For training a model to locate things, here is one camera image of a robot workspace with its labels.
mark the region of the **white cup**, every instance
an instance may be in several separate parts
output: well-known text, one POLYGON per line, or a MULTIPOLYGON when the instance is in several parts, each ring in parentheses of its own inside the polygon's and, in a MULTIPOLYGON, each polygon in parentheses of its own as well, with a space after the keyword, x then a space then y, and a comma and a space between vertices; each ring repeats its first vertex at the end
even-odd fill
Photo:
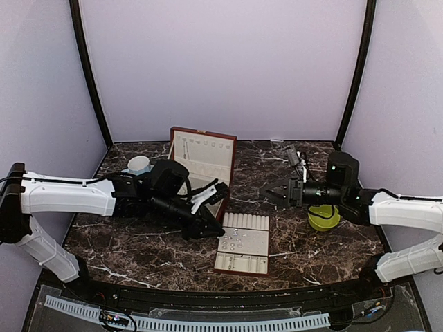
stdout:
POLYGON ((127 172, 133 175, 140 175, 146 172, 150 172, 152 169, 150 159, 145 156, 133 157, 127 164, 127 169, 123 172, 127 172))

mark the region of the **black frame pole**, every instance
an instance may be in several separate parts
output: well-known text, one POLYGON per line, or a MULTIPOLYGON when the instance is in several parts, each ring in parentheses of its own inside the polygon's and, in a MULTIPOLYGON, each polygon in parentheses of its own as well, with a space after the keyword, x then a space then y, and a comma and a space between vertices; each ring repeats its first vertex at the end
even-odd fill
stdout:
POLYGON ((337 137, 334 142, 336 149, 340 149, 343 141, 345 140, 347 128, 349 127, 352 112, 354 110, 357 95, 359 93, 361 78, 363 77, 366 57, 368 55, 376 3, 377 0, 368 0, 368 2, 366 3, 365 21, 363 23, 363 32, 361 34, 359 55, 357 56, 354 77, 352 78, 351 89, 347 97, 345 111, 343 112, 340 128, 338 129, 337 137))
POLYGON ((84 78, 88 86, 89 96, 91 97, 92 106, 97 117, 98 125, 102 132, 103 140, 109 149, 112 147, 112 137, 109 132, 108 125, 106 123, 105 114, 103 113, 103 108, 100 103, 100 98, 98 97, 96 81, 92 73, 91 62, 89 61, 89 54, 86 45, 86 40, 84 38, 82 15, 80 13, 80 4, 78 0, 69 0, 69 5, 71 7, 71 17, 72 24, 74 27, 75 40, 77 41, 78 54, 80 55, 80 61, 82 62, 84 78))

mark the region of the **light purple wall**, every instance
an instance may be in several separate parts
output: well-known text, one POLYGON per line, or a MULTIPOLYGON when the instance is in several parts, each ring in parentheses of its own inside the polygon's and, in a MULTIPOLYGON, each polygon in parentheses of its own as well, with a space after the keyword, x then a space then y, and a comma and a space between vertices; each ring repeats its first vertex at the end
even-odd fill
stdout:
MULTIPOLYGON (((359 98, 343 148, 365 187, 443 195, 443 3, 378 1, 359 98)), ((430 232, 386 227, 394 250, 430 232)), ((416 276, 431 324, 443 325, 443 278, 416 276)))
MULTIPOLYGON (((56 176, 91 176, 105 153, 69 12, 60 0, 8 0, 0 9, 0 178, 15 162, 56 176)), ((72 214, 43 214, 63 240, 72 214)), ((20 331, 40 269, 0 246, 0 330, 20 331)))
POLYGON ((241 139, 335 139, 365 0, 84 0, 115 141, 171 126, 241 139))

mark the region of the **marble surface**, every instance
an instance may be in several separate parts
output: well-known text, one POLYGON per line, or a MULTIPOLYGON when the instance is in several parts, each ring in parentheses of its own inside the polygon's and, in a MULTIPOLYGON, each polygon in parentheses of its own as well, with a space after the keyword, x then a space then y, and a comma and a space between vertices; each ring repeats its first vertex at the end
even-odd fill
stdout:
MULTIPOLYGON (((328 142, 294 142, 306 151, 313 175, 325 175, 328 142)), ((307 211, 284 209, 258 197, 263 184, 291 174, 284 148, 290 142, 239 141, 227 212, 271 218, 268 277, 214 273, 218 239, 184 241, 179 230, 147 219, 117 219, 79 214, 65 247, 83 257, 94 279, 128 286, 175 291, 266 291, 329 284, 357 278, 373 254, 382 252, 373 227, 347 221, 317 232, 307 211)), ((114 145, 99 175, 126 168, 137 155, 167 158, 168 143, 114 145)))

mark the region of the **open wooden box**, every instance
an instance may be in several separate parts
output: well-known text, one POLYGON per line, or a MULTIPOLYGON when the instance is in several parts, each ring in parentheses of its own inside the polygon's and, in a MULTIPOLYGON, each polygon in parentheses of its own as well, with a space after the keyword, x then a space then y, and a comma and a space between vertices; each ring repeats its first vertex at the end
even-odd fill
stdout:
MULTIPOLYGON (((190 172, 192 189, 203 187, 215 178, 230 187, 233 179, 237 136, 210 133, 179 127, 171 128, 171 159, 190 172)), ((186 192, 182 187, 180 193, 186 192)), ((207 205, 222 222, 229 197, 214 205, 207 205)))

